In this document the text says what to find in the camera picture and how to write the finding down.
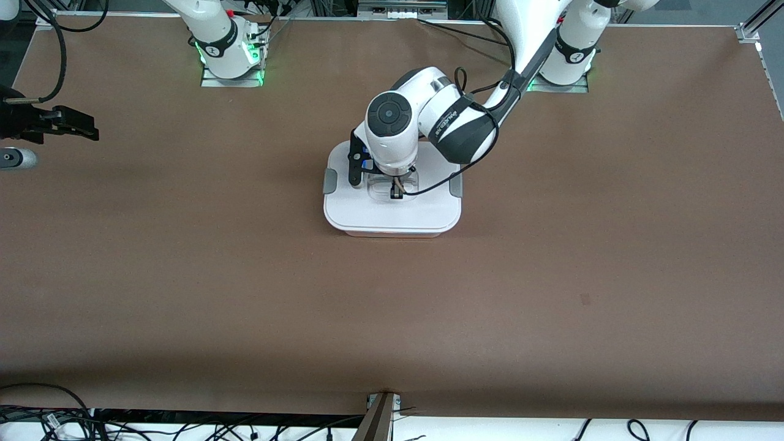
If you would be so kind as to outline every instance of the metal clamp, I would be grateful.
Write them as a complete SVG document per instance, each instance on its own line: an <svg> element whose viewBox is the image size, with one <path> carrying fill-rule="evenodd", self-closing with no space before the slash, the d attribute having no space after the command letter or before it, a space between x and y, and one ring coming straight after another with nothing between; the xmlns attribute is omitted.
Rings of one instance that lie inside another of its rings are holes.
<svg viewBox="0 0 784 441"><path fill-rule="evenodd" d="M400 396L381 392L368 397L370 409L359 424L351 441L389 441L392 417L400 410Z"/></svg>

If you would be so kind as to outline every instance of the brown table surface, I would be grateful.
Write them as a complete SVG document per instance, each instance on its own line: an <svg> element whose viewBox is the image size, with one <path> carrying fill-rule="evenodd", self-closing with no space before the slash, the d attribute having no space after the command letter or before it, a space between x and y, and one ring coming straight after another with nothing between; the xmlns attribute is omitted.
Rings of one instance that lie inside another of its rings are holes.
<svg viewBox="0 0 784 441"><path fill-rule="evenodd" d="M51 104L101 140L0 174L2 382L97 407L360 413L389 388L421 414L784 417L784 123L731 28L608 29L591 92L526 95L428 240L334 230L327 155L409 69L473 89L502 47L297 21L263 87L203 89L187 36L67 35ZM36 33L17 89L58 63Z"/></svg>

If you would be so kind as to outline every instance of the robot end effector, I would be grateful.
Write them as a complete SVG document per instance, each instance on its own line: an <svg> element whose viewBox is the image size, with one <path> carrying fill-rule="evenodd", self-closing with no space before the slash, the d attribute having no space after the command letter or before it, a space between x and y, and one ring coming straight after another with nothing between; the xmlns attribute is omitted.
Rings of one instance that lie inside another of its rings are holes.
<svg viewBox="0 0 784 441"><path fill-rule="evenodd" d="M65 106L51 111L32 104L8 104L6 98L23 98L14 89L0 86L0 139L11 138L43 144L44 134L77 135L98 140L99 132L92 116Z"/></svg>

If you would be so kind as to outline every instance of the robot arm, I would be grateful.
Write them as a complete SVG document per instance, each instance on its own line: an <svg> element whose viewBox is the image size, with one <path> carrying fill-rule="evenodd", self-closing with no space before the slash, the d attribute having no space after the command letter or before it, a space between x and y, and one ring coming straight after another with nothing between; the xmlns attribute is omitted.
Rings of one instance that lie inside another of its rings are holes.
<svg viewBox="0 0 784 441"><path fill-rule="evenodd" d="M463 95L435 67L409 72L391 91L378 95L353 137L363 141L378 172L391 177L408 173L416 160L420 133L452 163L468 165L485 155L498 136L498 127L550 54L557 20L568 3L498 2L500 22L514 54L513 66L482 106Z"/></svg>
<svg viewBox="0 0 784 441"><path fill-rule="evenodd" d="M185 21L206 67L219 78L237 78L261 61L268 38L259 25L223 9L220 0L164 0Z"/></svg>
<svg viewBox="0 0 784 441"><path fill-rule="evenodd" d="M373 170L368 171L367 167L363 170L393 178L409 173L414 168L419 133L426 136L447 161L465 166L475 163L492 148L499 126L533 78L540 70L543 71L543 66L548 67L548 80L559 78L568 81L558 82L560 84L577 81L595 54L594 46L609 22L609 8L625 4L631 9L642 10L657 1L499 0L496 11L508 35L513 59L511 69L501 78L487 101L480 105L473 101L473 97L464 96L435 67L409 72L390 92L382 93L373 100L365 120L353 132L352 144L362 143L373 159ZM570 4L572 7L563 26L568 28L567 31L572 30L568 36L572 41L585 40L583 48L577 49L583 56L573 58L579 58L577 63L569 63L564 54L566 49L559 47L563 46L564 39L557 22ZM379 113L382 107L377 101L382 99L389 101L389 104L384 104L390 108L388 112ZM412 109L411 118L402 111L404 108ZM358 186L361 178L355 173L350 175L350 182Z"/></svg>

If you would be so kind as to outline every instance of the metal bracket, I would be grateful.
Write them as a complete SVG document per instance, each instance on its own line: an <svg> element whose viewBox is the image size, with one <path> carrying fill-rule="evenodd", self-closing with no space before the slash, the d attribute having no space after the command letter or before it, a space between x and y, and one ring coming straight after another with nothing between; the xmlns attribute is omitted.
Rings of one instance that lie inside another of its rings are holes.
<svg viewBox="0 0 784 441"><path fill-rule="evenodd" d="M400 396L393 392L369 395L368 413L351 441L389 441L392 417L400 410L400 402Z"/></svg>
<svg viewBox="0 0 784 441"><path fill-rule="evenodd" d="M738 35L738 41L741 43L756 43L760 41L760 33L755 31L747 35L746 27L743 23L735 26L735 34Z"/></svg>
<svg viewBox="0 0 784 441"><path fill-rule="evenodd" d="M529 92L548 92L548 93L588 93L588 76L584 75L575 84L559 86L548 82L540 75L534 78L528 87Z"/></svg>
<svg viewBox="0 0 784 441"><path fill-rule="evenodd" d="M784 9L784 0L767 0L748 20L735 28L738 41L741 43L760 41L760 35L757 32L781 9Z"/></svg>

